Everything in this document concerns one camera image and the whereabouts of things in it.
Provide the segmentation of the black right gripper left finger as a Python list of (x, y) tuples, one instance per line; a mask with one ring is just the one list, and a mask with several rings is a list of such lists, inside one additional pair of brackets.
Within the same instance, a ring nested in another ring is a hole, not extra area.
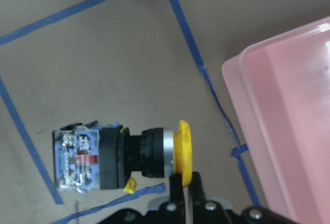
[(185, 197), (181, 174), (170, 177), (169, 216), (170, 223), (186, 223)]

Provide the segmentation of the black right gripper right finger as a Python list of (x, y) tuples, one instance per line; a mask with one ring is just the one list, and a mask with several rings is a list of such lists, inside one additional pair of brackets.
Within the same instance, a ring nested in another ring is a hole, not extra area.
[(188, 186), (188, 215), (191, 223), (202, 223), (205, 201), (206, 196), (201, 175), (199, 172), (194, 171)]

